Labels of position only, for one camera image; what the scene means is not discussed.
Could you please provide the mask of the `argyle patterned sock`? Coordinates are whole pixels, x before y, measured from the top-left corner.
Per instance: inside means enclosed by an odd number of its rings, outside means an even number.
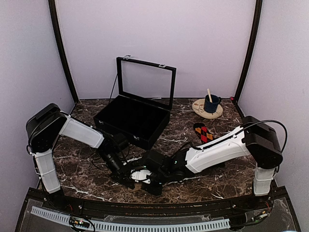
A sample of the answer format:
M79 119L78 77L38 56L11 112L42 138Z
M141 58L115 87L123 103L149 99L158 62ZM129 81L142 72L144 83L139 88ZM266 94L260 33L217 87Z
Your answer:
M198 138L200 139L202 145L212 142L216 139L213 134L209 132L204 123L194 123L193 129Z

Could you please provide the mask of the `brown ribbed sock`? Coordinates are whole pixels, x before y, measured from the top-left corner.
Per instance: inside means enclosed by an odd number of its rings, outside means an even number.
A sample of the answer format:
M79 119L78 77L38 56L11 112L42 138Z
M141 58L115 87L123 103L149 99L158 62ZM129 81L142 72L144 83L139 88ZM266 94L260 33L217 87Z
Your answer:
M139 191L139 190L142 190L142 185L143 185L143 183L140 183L140 182L135 183L135 184L134 184L134 188L133 188L132 191Z

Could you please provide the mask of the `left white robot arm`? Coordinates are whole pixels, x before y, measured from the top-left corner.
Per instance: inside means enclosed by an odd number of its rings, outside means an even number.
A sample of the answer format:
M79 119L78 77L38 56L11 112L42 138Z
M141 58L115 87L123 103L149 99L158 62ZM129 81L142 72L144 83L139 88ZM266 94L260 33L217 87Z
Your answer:
M130 189L135 187L123 150L128 140L119 133L111 136L73 118L51 103L26 123L27 152L32 155L47 200L58 211L68 207L68 199L60 186L53 160L53 146L58 136L67 136L98 150L100 157L111 171L111 178Z

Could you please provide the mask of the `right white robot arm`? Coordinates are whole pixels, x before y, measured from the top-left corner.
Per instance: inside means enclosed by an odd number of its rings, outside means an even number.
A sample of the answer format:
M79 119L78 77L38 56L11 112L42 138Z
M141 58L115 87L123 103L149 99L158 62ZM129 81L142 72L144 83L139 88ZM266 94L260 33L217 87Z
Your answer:
M255 177L253 194L246 205L256 210L265 202L285 149L279 144L275 129L268 125L270 122L246 116L242 125L230 133L204 145L179 149L171 157L150 150L142 156L142 170L131 174L131 178L142 182L145 189L161 189L166 182L182 181L209 167L251 155L256 162Z

